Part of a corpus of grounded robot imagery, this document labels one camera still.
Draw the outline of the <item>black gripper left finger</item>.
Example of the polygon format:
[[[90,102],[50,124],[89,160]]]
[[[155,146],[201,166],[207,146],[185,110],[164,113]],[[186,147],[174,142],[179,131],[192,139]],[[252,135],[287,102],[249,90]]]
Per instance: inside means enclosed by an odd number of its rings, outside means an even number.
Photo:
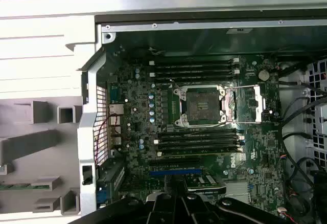
[[[74,223],[173,223],[177,185],[177,177],[165,177],[164,190],[149,194],[145,201],[127,196],[74,220]]]

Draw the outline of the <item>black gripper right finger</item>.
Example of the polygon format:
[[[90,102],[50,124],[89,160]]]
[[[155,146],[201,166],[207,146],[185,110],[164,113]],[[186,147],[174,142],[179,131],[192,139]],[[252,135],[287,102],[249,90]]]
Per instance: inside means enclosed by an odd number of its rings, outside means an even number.
[[[214,205],[187,189],[184,177],[178,178],[178,200],[188,216],[188,223],[290,223],[285,217],[275,216],[230,197],[219,199]]]

